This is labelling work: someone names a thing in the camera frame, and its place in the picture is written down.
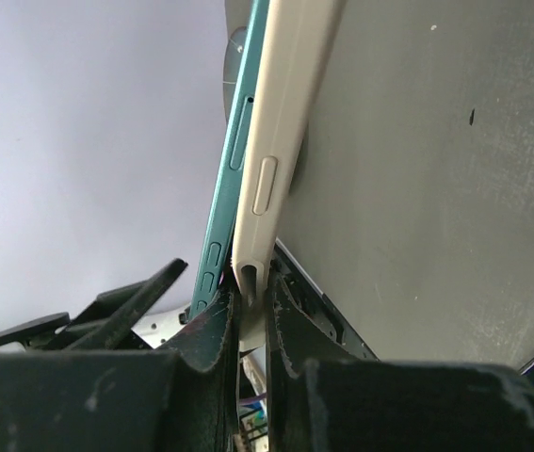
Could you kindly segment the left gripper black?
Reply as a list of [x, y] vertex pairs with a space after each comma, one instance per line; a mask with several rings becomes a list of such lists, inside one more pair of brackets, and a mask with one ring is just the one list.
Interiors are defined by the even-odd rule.
[[[58, 334], [58, 349], [117, 349], [133, 334], [133, 327], [185, 272], [187, 262], [175, 258], [146, 281], [97, 296], [95, 301]], [[42, 316], [0, 331], [0, 347], [17, 343], [23, 348], [34, 339], [54, 336], [70, 322], [67, 312]]]

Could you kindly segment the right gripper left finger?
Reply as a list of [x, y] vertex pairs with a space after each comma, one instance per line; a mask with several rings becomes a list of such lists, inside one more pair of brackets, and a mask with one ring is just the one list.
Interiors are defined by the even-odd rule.
[[229, 451], [240, 295], [144, 351], [0, 353], [0, 451]]

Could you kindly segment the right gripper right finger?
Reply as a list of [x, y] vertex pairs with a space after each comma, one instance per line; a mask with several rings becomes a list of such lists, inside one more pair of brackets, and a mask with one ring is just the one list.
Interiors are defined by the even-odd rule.
[[504, 366], [357, 358], [267, 290], [274, 451], [534, 451], [534, 388]]

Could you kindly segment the teal smartphone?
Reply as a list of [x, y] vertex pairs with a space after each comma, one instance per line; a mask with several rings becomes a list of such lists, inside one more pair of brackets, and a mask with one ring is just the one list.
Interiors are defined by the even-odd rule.
[[268, 6], [266, 0], [225, 3], [229, 37], [222, 84], [227, 126], [190, 304], [191, 318], [211, 303], [229, 266]]

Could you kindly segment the beige phone case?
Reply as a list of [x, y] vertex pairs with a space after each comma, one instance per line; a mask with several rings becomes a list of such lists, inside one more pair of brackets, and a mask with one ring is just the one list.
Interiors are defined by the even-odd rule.
[[344, 6], [343, 1], [268, 6], [232, 243], [243, 352], [266, 341], [264, 298], [278, 223]]

